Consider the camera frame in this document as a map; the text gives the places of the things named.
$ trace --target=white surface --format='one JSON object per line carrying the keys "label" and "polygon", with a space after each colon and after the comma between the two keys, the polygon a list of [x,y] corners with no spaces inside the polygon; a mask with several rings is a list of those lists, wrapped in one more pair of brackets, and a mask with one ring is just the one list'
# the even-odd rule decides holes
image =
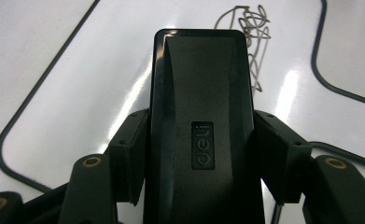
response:
{"label": "white surface", "polygon": [[328,1],[317,67],[331,85],[365,97],[365,1]]}
{"label": "white surface", "polygon": [[[92,2],[0,1],[0,132]],[[0,170],[2,190],[38,195]]]}
{"label": "white surface", "polygon": [[[102,152],[130,112],[148,107],[153,36],[158,30],[212,28],[218,17],[234,6],[250,5],[256,11],[258,3],[266,9],[271,21],[268,25],[272,39],[260,71],[263,92],[255,93],[255,108],[276,114],[307,140],[323,141],[365,157],[365,104],[328,91],[311,70],[320,1],[159,4],[103,0],[8,135],[4,144],[6,163],[51,187],[65,183],[78,158]],[[49,7],[41,4],[38,3],[43,8]],[[76,21],[80,19],[78,15],[74,17]],[[57,23],[58,27],[67,29],[67,23],[49,20],[50,24]],[[12,19],[0,21],[13,26]],[[48,60],[39,63],[36,68],[42,69],[39,72],[32,65],[20,66],[26,60],[31,63],[42,60],[39,52],[44,47],[24,46],[26,36],[47,30],[41,28],[43,25],[32,28],[15,40],[16,48],[23,52],[0,50],[0,55],[10,55],[10,58],[0,56],[3,59],[0,71],[6,71],[0,73],[3,74],[0,76],[0,132],[58,49],[54,48],[52,55],[43,56]],[[46,38],[46,33],[43,34],[39,40]],[[66,37],[53,39],[61,45]],[[56,46],[48,43],[47,40],[44,46]],[[8,71],[31,75],[24,77],[24,85],[16,85],[19,78]],[[22,193],[25,200],[37,194],[0,172],[0,190],[4,189]],[[273,205],[269,204],[274,201],[268,194],[265,201],[266,211],[273,211]],[[140,203],[141,207],[134,210],[130,205],[120,206],[120,220],[140,223],[142,200]],[[296,218],[295,223],[301,223],[300,217]],[[292,219],[284,213],[282,223],[293,223]]]}

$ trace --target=black label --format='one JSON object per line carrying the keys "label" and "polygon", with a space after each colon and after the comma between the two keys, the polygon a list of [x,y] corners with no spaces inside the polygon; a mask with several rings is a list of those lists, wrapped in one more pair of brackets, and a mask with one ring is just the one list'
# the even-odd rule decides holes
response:
{"label": "black label", "polygon": [[212,122],[191,123],[191,168],[214,170],[214,125]]}

